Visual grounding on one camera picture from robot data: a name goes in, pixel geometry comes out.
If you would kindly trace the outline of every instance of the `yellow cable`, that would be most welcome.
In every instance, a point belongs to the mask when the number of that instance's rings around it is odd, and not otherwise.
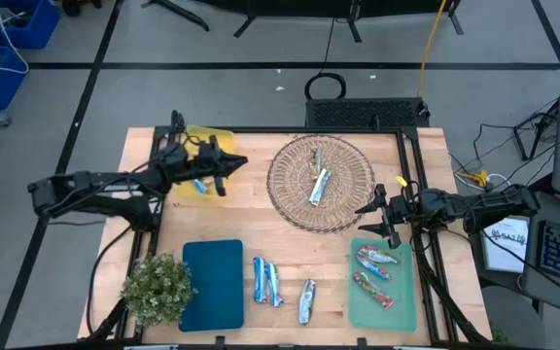
[[[427,40],[427,47],[425,47],[425,53],[423,54],[423,64],[420,66],[420,83],[418,84],[418,97],[423,97],[423,85],[425,84],[425,65],[429,60],[429,49],[432,46],[432,40],[434,40],[434,35],[436,34],[436,30],[438,30],[438,23],[439,18],[442,16],[442,11],[444,11],[444,5],[446,4],[446,0],[442,0],[442,3],[439,5],[439,10],[437,10],[436,21],[434,22],[434,26],[432,27],[432,32],[429,33],[429,40]]]

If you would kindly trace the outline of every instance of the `mint green tray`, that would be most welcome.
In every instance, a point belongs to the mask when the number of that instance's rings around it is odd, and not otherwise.
[[[365,244],[374,245],[397,259],[399,264],[379,263],[391,281],[384,281],[362,266],[354,257]],[[383,239],[354,238],[349,252],[349,322],[353,327],[414,332],[416,331],[416,304],[414,301],[414,256],[409,243],[402,243],[397,249],[390,249]],[[394,300],[388,310],[384,310],[367,291],[353,280],[355,271],[360,270],[368,280],[377,285],[388,297]]]

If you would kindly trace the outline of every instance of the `gray floor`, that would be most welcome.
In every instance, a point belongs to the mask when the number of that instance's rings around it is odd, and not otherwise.
[[[113,2],[104,1],[101,10],[85,6],[78,18],[62,17],[45,50],[23,54],[31,62],[93,62]],[[234,39],[232,32],[244,16],[179,3],[207,20],[212,31],[205,33],[162,8],[142,9],[140,1],[125,1],[105,61],[323,59],[329,20],[259,18],[240,39]],[[560,40],[560,1],[543,4]],[[557,62],[528,0],[463,1],[458,17],[466,35],[457,36],[445,18],[434,40],[432,61]],[[419,62],[433,19],[421,15],[360,20],[357,26],[364,39],[360,45],[353,43],[347,26],[338,23],[330,61]],[[68,170],[116,169],[126,130],[166,124],[172,109],[192,124],[303,125],[303,86],[315,73],[102,70]],[[413,96],[419,77],[416,70],[340,73],[347,81],[347,97]],[[9,109],[12,124],[0,127],[0,318],[36,223],[26,185],[53,173],[87,79],[87,70],[31,71]],[[425,99],[433,113],[432,126],[443,127],[449,150],[468,161],[473,158],[472,141],[479,123],[513,125],[556,97],[559,87],[559,70],[439,70],[427,73]],[[321,82],[315,84],[313,94],[323,98],[336,95],[336,90],[334,84]],[[530,142],[531,132],[525,136]],[[508,130],[488,129],[479,150],[487,151],[509,137]],[[513,180],[526,183],[548,155]],[[513,143],[483,162],[490,172],[505,175],[521,164]],[[462,193],[467,191],[463,185],[458,187]],[[75,339],[100,231],[101,227],[49,228],[8,346]],[[560,311],[548,306],[543,322],[546,345],[560,349]]]

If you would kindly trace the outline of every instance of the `small green plant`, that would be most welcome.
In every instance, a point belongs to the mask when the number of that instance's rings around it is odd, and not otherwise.
[[[171,254],[141,261],[122,285],[122,297],[138,327],[180,322],[195,293],[190,270]]]
[[[494,344],[509,345],[509,337],[505,334],[505,332],[495,327],[490,327],[490,328],[492,329],[492,336],[493,336],[492,342]]]

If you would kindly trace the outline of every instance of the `yellow tray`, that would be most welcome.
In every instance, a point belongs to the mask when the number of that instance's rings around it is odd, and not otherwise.
[[[218,145],[220,146],[220,148],[226,153],[234,154],[234,133],[230,131],[195,125],[188,125],[185,128],[185,131],[190,135],[190,137],[197,136],[200,141],[206,142],[209,142],[209,137],[211,135],[215,135],[218,138]],[[185,149],[187,150],[189,159],[192,159],[198,154],[198,147],[191,142],[185,143]],[[219,197],[217,191],[215,190],[215,183],[213,181],[213,178],[204,178],[201,180],[203,180],[205,183],[209,183],[210,180],[210,184],[207,185],[208,193],[203,194],[198,192],[193,185],[193,181],[187,181],[181,183],[180,185],[174,185],[172,191],[174,191],[179,196],[179,198],[183,199],[190,198],[205,200]],[[228,179],[224,179],[224,187],[228,191]]]

